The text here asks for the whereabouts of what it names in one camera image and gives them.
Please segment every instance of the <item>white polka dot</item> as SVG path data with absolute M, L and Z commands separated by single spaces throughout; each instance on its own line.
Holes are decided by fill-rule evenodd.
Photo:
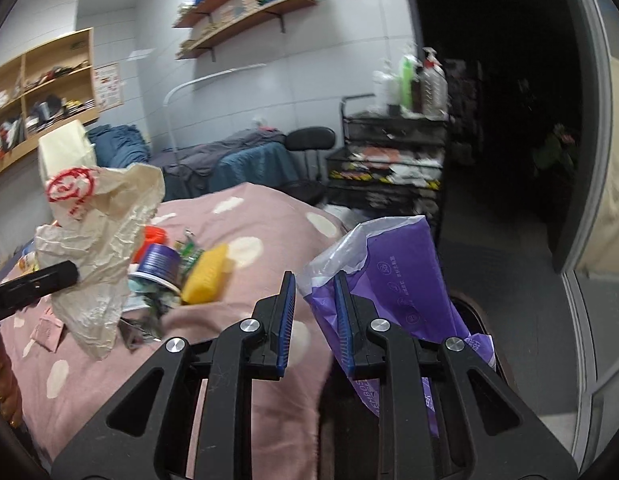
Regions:
M 219 203 L 214 208 L 214 213 L 218 214 L 218 213 L 224 213 L 225 211 L 230 211 L 231 209 L 241 205 L 241 203 L 243 202 L 244 202 L 244 198 L 238 198 L 237 196 L 232 196 L 228 198 L 227 200 L 224 200 L 223 202 Z
M 305 323 L 294 321 L 291 325 L 291 340 L 289 341 L 289 361 L 288 367 L 295 366 L 300 363 L 311 343 L 311 334 Z
M 229 243 L 227 257 L 234 260 L 235 269 L 243 269 L 243 267 L 253 264 L 262 254 L 264 246 L 260 238 L 253 236 L 244 236 L 236 238 Z
M 176 213 L 169 213 L 169 215 L 165 215 L 165 216 L 157 216 L 151 221 L 151 225 L 158 225 L 164 222 L 165 220 L 167 220 L 168 218 L 173 218 L 175 216 L 176 216 Z
M 47 398 L 55 399 L 65 385 L 69 375 L 69 364 L 65 360 L 56 361 L 47 378 Z
M 27 354 L 29 353 L 29 350 L 32 349 L 32 346 L 33 346 L 34 343 L 35 343 L 35 341 L 33 339 L 30 339 L 30 341 L 27 343 L 27 346 L 22 351 L 22 356 L 23 357 L 27 357 Z
M 307 213 L 305 216 L 318 232 L 325 235 L 327 238 L 336 238 L 338 235 L 338 228 L 324 216 L 320 216 L 316 213 Z

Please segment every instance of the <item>pink blanket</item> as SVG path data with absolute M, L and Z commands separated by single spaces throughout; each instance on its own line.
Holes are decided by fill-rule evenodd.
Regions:
M 205 249 L 229 243 L 235 261 L 221 301 L 183 306 L 163 318 L 168 336 L 184 336 L 192 343 L 249 317 L 256 301 L 278 293 L 285 270 L 299 272 L 343 234 L 333 216 L 253 184 L 164 203 L 155 221 L 166 229 L 170 242 L 188 228 Z M 8 279 L 17 276 L 14 269 Z M 118 341 L 106 359 L 94 361 L 66 334 L 57 352 L 50 352 L 30 339 L 48 305 L 43 300 L 3 321 L 1 333 L 22 389 L 24 420 L 53 460 L 159 344 L 131 353 Z M 284 379 L 254 381 L 254 478 L 315 477 L 318 399 L 330 364 L 331 352 L 311 310 L 297 297 Z

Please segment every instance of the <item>gray bedding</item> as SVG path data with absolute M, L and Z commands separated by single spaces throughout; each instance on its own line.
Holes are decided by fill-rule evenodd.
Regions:
M 179 182 L 179 171 L 193 196 L 196 197 L 207 192 L 208 177 L 224 156 L 256 148 L 269 142 L 283 144 L 285 135 L 278 130 L 244 130 L 227 137 L 227 139 L 217 140 L 209 144 L 199 144 L 191 148 L 180 148 L 178 150 L 180 170 L 171 150 L 158 153 L 149 163 L 163 170 L 166 187 L 165 201 L 189 198 Z

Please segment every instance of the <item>yellow sponge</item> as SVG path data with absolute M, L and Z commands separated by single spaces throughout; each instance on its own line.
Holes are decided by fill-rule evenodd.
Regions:
M 221 244 L 202 254 L 182 289 L 183 303 L 209 303 L 218 297 L 228 248 L 227 244 Z

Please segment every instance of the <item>purple plastic bag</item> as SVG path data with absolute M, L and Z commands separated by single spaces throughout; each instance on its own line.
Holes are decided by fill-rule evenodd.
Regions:
M 449 300 L 425 217 L 388 217 L 360 224 L 299 274 L 298 288 L 342 365 L 333 279 L 339 270 L 347 273 L 352 294 L 374 302 L 379 317 L 435 343 L 460 337 L 494 367 L 491 336 L 470 334 Z M 365 405 L 378 415 L 379 382 L 352 384 Z M 430 427 L 437 433 L 427 379 L 423 379 L 423 391 L 430 410 Z

